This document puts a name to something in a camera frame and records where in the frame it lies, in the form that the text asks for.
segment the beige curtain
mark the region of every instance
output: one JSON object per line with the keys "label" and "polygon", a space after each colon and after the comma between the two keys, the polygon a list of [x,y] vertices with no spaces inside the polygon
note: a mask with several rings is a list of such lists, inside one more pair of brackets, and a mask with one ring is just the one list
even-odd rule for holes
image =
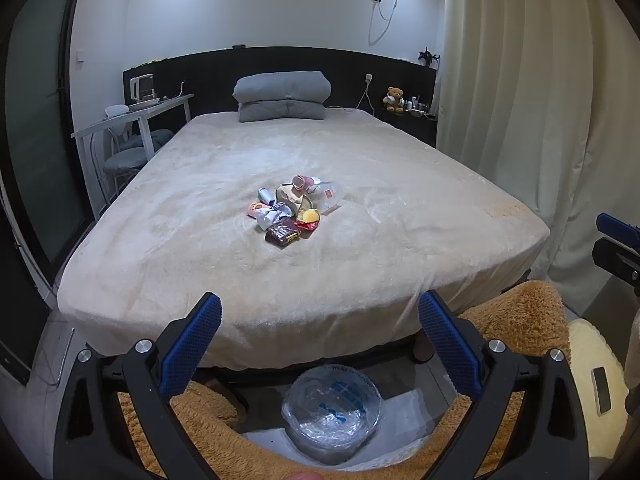
{"label": "beige curtain", "polygon": [[583,312],[602,211],[640,223],[640,41],[613,0],[446,0],[437,147],[551,236],[532,275]]}

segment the brown plush fabric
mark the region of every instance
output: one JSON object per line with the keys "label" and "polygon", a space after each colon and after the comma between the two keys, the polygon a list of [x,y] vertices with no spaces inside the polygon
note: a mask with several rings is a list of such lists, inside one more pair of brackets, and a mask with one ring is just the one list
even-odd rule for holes
{"label": "brown plush fabric", "polygon": [[[460,317],[471,321],[485,339],[500,338],[513,351],[542,355],[549,348],[561,349],[570,358],[569,332],[562,301],[556,290],[545,282],[523,283],[509,292],[470,308]],[[508,442],[522,402],[522,394],[513,394],[500,430],[479,473],[494,469]],[[120,403],[143,464],[162,474],[148,446],[130,399],[121,395]],[[284,479],[312,471],[296,462],[252,444],[224,422],[235,419],[235,410],[220,394],[191,383],[171,406],[190,439],[222,480]],[[361,472],[315,469],[325,480],[419,480],[447,445],[470,406],[468,397],[459,396],[449,407],[430,439],[410,459],[387,468]]]}

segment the door handle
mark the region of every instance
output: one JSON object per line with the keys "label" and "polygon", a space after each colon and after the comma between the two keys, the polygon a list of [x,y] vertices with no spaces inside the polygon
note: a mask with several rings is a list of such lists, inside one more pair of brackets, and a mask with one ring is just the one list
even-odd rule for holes
{"label": "door handle", "polygon": [[55,94],[59,93],[61,90],[64,90],[64,88],[62,88],[62,86],[59,86],[53,92],[51,92],[50,94],[47,94],[47,97],[53,97]]}

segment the bed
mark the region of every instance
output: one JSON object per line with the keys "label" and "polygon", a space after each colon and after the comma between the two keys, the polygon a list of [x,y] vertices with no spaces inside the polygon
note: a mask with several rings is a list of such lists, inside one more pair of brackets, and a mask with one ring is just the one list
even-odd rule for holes
{"label": "bed", "polygon": [[[285,248],[246,215],[259,187],[336,180],[340,207]],[[64,271],[58,305],[102,354],[155,338],[210,291],[220,330],[200,365],[283,368],[419,330],[418,295],[453,310],[514,283],[549,230],[434,148],[356,110],[324,121],[196,117],[107,209]]]}

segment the pillow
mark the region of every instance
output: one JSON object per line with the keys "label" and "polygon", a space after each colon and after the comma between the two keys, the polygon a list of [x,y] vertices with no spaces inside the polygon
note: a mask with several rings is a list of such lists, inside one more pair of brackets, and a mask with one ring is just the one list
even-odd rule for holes
{"label": "pillow", "polygon": [[234,89],[239,103],[280,99],[324,103],[329,95],[331,83],[318,71],[250,75],[240,79]]}
{"label": "pillow", "polygon": [[242,103],[238,109],[238,120],[241,123],[268,121],[284,117],[293,119],[324,119],[326,110],[320,103],[295,101],[256,101]]}

